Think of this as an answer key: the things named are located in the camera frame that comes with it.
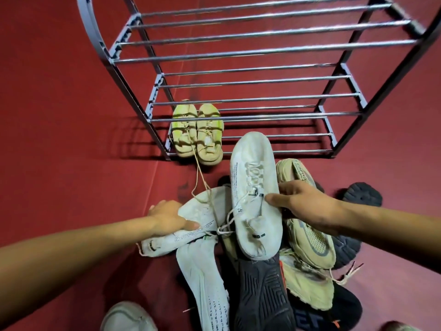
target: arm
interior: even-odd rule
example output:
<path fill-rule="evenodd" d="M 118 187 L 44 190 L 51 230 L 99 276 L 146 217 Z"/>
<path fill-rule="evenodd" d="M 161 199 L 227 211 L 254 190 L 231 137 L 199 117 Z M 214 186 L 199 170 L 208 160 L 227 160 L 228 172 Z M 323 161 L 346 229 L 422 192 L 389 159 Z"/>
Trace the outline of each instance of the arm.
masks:
<path fill-rule="evenodd" d="M 342 234 L 441 273 L 441 219 L 333 199 L 303 181 L 279 184 L 269 204 L 334 236 Z"/>
<path fill-rule="evenodd" d="M 67 289 L 103 258 L 152 236 L 199 223 L 177 215 L 180 203 L 161 201 L 147 217 L 37 237 L 0 248 L 0 329 Z"/>

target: white shoelace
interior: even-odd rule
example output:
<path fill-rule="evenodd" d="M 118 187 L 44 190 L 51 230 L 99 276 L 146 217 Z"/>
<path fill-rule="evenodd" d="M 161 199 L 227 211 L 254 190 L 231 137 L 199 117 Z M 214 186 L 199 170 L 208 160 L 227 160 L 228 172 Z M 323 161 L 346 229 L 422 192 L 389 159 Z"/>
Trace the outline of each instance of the white shoelace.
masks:
<path fill-rule="evenodd" d="M 334 278 L 334 275 L 332 274 L 332 270 L 325 270 L 329 272 L 329 275 L 324 274 L 321 270 L 312 267 L 311 265 L 307 264 L 306 262 L 304 262 L 303 260 L 301 260 L 293 250 L 291 250 L 290 248 L 284 248 L 282 250 L 280 250 L 280 255 L 281 256 L 292 256 L 295 260 L 296 263 L 301 265 L 301 268 L 306 268 L 308 271 L 317 273 L 321 276 L 324 276 L 328 279 L 331 279 L 332 281 L 334 281 L 336 284 L 339 285 L 345 285 L 348 280 L 356 273 L 360 270 L 360 268 L 364 265 L 363 263 L 360 264 L 359 266 L 355 267 L 355 261 L 352 262 L 349 270 L 343 274 L 339 279 Z"/>
<path fill-rule="evenodd" d="M 259 189 L 263 189 L 263 169 L 260 167 L 262 166 L 261 162 L 247 162 L 245 163 L 246 167 L 246 175 L 247 175 L 247 183 L 250 189 L 252 188 L 255 191 L 258 191 Z M 218 228 L 217 233 L 218 235 L 225 235 L 225 234 L 233 234 L 234 231 L 231 231 L 230 225 L 234 222 L 235 217 L 232 217 L 230 219 L 230 215 L 234 210 L 237 210 L 241 207 L 241 205 L 245 205 L 256 198 L 258 198 L 260 195 L 257 193 L 256 195 L 250 195 L 248 194 L 249 191 L 246 192 L 245 195 L 243 195 L 238 201 L 237 204 L 231 209 L 227 215 L 227 223 L 221 227 Z M 251 196 L 248 200 L 241 203 L 247 196 Z"/>

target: white sneaker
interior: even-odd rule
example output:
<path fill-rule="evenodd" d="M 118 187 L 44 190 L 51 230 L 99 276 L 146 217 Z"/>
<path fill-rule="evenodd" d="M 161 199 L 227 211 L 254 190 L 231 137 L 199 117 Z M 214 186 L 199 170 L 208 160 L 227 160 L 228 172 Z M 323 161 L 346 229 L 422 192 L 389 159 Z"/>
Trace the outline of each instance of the white sneaker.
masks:
<path fill-rule="evenodd" d="M 265 194 L 279 192 L 273 149 L 265 135 L 249 132 L 237 142 L 230 175 L 240 249 L 251 260 L 268 260 L 279 251 L 283 228 L 279 209 L 264 200 Z"/>
<path fill-rule="evenodd" d="M 157 331 L 150 315 L 133 302 L 115 304 L 104 316 L 100 331 Z"/>
<path fill-rule="evenodd" d="M 203 331 L 229 330 L 228 293 L 214 259 L 217 242 L 217 236 L 205 236 L 176 251 L 179 268 L 195 296 Z"/>
<path fill-rule="evenodd" d="M 179 208 L 178 215 L 198 222 L 201 227 L 194 231 L 179 230 L 164 237 L 155 237 L 141 242 L 142 256 L 163 256 L 194 239 L 203 237 L 207 231 L 216 231 L 226 221 L 231 210 L 230 188 L 222 186 L 205 191 Z"/>

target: metal frame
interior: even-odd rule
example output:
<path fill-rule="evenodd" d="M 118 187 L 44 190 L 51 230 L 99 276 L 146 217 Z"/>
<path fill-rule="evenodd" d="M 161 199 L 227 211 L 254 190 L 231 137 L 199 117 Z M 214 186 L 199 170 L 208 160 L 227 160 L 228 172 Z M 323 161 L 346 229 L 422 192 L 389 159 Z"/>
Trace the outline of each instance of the metal frame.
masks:
<path fill-rule="evenodd" d="M 218 100 L 191 100 L 187 101 L 188 104 L 203 104 L 203 103 L 232 103 L 232 102 L 262 102 L 262 101 L 276 101 L 276 100 L 295 100 L 295 99 L 318 99 L 315 105 L 280 105 L 280 106 L 252 106 L 243 108 L 223 108 L 219 109 L 223 116 L 221 117 L 207 117 L 205 120 L 223 120 L 225 123 L 233 122 L 256 122 L 256 121 L 280 121 L 280 120 L 322 120 L 327 132 L 317 132 L 310 134 L 268 134 L 267 137 L 272 139 L 296 139 L 299 137 L 328 137 L 330 140 L 330 148 L 318 149 L 318 150 L 276 150 L 274 154 L 280 155 L 302 155 L 307 157 L 335 157 L 342 148 L 347 144 L 350 138 L 357 132 L 357 130 L 364 124 L 367 118 L 372 112 L 383 102 L 387 95 L 394 89 L 394 87 L 401 81 L 401 79 L 411 70 L 416 62 L 424 55 L 427 49 L 438 38 L 441 30 L 441 8 L 438 14 L 433 19 L 432 23 L 426 29 L 416 20 L 412 19 L 397 3 L 393 0 L 367 0 L 365 4 L 357 4 L 354 6 L 344 7 L 332 7 L 326 5 L 331 4 L 334 1 L 363 1 L 363 0 L 283 0 L 283 1 L 268 1 L 261 3 L 177 10 L 177 11 L 164 11 L 154 13 L 141 13 L 135 5 L 134 0 L 124 0 L 130 16 L 117 39 L 113 45 L 107 49 L 104 41 L 101 37 L 95 15 L 93 13 L 92 0 L 77 0 L 80 15 L 85 26 L 87 35 L 89 36 L 92 45 L 94 46 L 100 60 L 106 67 L 107 71 L 112 76 L 115 83 L 123 92 L 125 98 L 132 106 L 140 120 L 146 126 L 146 129 L 152 136 L 153 140 L 160 148 L 162 155 L 166 160 L 170 160 L 175 153 L 172 152 L 172 144 L 170 141 L 171 123 L 169 127 L 168 137 L 162 140 L 155 127 L 154 123 L 157 122 L 172 122 L 172 121 L 194 121 L 201 118 L 154 118 L 153 109 L 155 106 L 171 106 L 175 108 L 180 102 L 173 99 L 170 89 L 172 88 L 193 88 L 193 87 L 211 87 L 211 86 L 239 86 L 239 85 L 254 85 L 254 84 L 267 84 L 267 83 L 295 83 L 295 82 L 311 82 L 311 81 L 328 81 L 322 94 L 315 95 L 297 95 L 297 96 L 281 96 L 281 97 L 252 97 L 246 99 L 218 99 Z M 186 14 L 213 14 L 221 13 L 224 11 L 241 10 L 241 9 L 264 9 L 268 7 L 283 7 L 296 4 L 310 4 L 316 3 L 324 5 L 317 9 L 311 10 L 295 10 L 286 12 L 275 13 L 262 13 L 248 16 L 228 16 L 228 17 L 215 17 L 207 19 L 197 19 L 191 21 L 170 21 L 170 22 L 154 22 L 145 24 L 144 18 L 160 18 L 161 16 L 175 16 Z M 223 34 L 223 35 L 211 35 L 202 37 L 180 37 L 169 38 L 162 40 L 150 40 L 146 29 L 160 28 L 160 27 L 180 27 L 180 26 L 198 26 L 205 24 L 216 24 L 220 22 L 238 22 L 238 21 L 257 21 L 264 18 L 286 18 L 286 17 L 298 17 L 298 16 L 311 16 L 311 15 L 325 15 L 325 14 L 340 14 L 344 12 L 362 12 L 358 23 L 345 24 L 345 25 L 333 25 L 333 26 L 319 26 L 310 28 L 295 28 L 287 30 L 271 30 L 251 33 L 239 33 L 239 34 Z M 391 21 L 386 22 L 370 22 L 370 17 L 374 11 L 386 12 Z M 408 35 L 409 39 L 405 40 L 387 40 L 387 41 L 374 41 L 374 42 L 358 42 L 361 34 L 365 30 L 388 28 L 388 27 L 401 27 Z M 141 41 L 129 41 L 133 30 L 137 30 L 140 34 Z M 245 39 L 250 37 L 270 37 L 279 35 L 300 35 L 306 33 L 328 33 L 336 31 L 352 31 L 351 38 L 348 43 L 345 44 L 322 44 L 322 45 L 308 45 L 308 46 L 293 46 L 287 48 L 275 48 L 275 49 L 257 49 L 257 50 L 245 50 L 245 51 L 228 51 L 228 52 L 214 52 L 204 54 L 193 55 L 170 55 L 170 56 L 157 56 L 153 49 L 154 45 L 165 44 L 183 44 L 183 43 L 198 43 L 198 42 L 210 42 L 213 40 L 227 40 L 227 39 Z M 365 48 L 377 48 L 386 46 L 407 46 L 411 45 L 412 48 L 394 72 L 384 82 L 378 92 L 367 101 L 360 90 L 354 76 L 352 75 L 348 67 L 348 59 L 354 49 Z M 144 47 L 147 52 L 145 58 L 127 58 L 122 59 L 121 54 L 126 47 Z M 297 53 L 306 51 L 329 51 L 329 50 L 342 50 L 342 55 L 337 63 L 311 63 L 303 65 L 284 65 L 284 66 L 260 66 L 251 68 L 236 68 L 236 69 L 221 69 L 221 70 L 199 70 L 193 72 L 175 72 L 164 73 L 161 69 L 161 62 L 168 61 L 185 61 L 185 60 L 198 60 L 198 59 L 210 59 L 210 58 L 230 58 L 238 56 L 248 55 L 269 55 L 275 53 Z M 125 63 L 145 63 L 149 62 L 153 65 L 157 77 L 152 87 L 149 103 L 144 109 L 139 101 L 136 99 L 133 91 L 130 89 L 128 83 L 124 79 L 121 71 L 118 68 L 119 64 Z M 221 73 L 236 73 L 236 72 L 256 72 L 266 70 L 293 70 L 302 68 L 322 68 L 333 67 L 334 71 L 331 76 L 319 76 L 319 77 L 289 77 L 280 79 L 259 79 L 252 81 L 231 81 L 231 82 L 217 82 L 217 83 L 191 83 L 191 84 L 177 84 L 168 85 L 166 79 L 174 76 L 189 76 L 198 74 L 221 74 Z M 350 89 L 350 93 L 330 94 L 336 81 L 345 81 Z M 168 102 L 157 102 L 157 96 L 160 90 L 163 90 Z M 333 99 L 336 97 L 353 97 L 356 100 L 358 111 L 356 112 L 332 112 L 327 113 L 324 105 L 327 99 Z M 298 113 L 295 109 L 298 108 L 313 108 L 313 112 L 310 113 Z M 283 109 L 284 113 L 268 113 L 267 111 L 277 111 Z M 230 111 L 246 111 L 244 115 L 228 115 Z M 344 133 L 344 135 L 337 139 L 334 131 L 331 127 L 328 117 L 330 116 L 355 116 L 355 121 Z M 224 140 L 239 139 L 240 136 L 224 136 Z"/>

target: orange accent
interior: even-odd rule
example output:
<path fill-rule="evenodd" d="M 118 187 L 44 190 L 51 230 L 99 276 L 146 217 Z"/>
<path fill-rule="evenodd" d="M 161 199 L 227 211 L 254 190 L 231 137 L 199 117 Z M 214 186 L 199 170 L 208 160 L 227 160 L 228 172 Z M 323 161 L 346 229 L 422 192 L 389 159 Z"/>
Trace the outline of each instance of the orange accent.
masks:
<path fill-rule="evenodd" d="M 283 286 L 285 287 L 286 290 L 285 273 L 283 272 L 283 266 L 280 260 L 279 260 L 279 265 L 280 265 L 280 273 L 282 274 Z"/>

